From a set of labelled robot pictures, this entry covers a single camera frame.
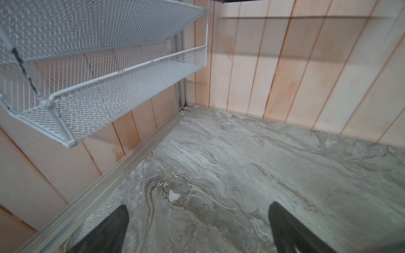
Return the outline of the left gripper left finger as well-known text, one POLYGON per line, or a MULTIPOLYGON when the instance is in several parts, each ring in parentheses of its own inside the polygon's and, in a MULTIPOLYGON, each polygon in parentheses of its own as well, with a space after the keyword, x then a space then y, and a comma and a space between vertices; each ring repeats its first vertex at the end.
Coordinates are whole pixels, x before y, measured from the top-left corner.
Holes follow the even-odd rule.
POLYGON ((68 253, 121 253, 128 224, 128 209, 121 205, 68 253))

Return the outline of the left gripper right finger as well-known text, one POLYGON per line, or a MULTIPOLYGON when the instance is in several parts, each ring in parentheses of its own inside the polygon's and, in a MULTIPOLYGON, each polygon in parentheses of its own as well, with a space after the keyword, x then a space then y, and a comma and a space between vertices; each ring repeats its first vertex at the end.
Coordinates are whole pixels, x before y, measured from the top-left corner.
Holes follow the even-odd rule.
POLYGON ((269 222, 274 244, 279 253, 335 252, 276 201, 269 206, 269 222))

